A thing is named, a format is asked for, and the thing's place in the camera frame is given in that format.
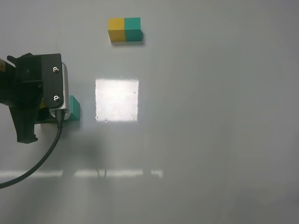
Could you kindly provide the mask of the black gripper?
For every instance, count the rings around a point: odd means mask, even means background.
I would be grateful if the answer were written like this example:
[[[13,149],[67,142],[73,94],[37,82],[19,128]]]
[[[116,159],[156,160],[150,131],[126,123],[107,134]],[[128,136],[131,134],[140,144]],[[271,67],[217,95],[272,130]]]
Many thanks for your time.
[[[46,107],[39,109],[41,100]],[[10,106],[17,142],[36,142],[35,124],[57,124],[49,109],[62,106],[61,54],[7,56],[0,66],[0,102]]]

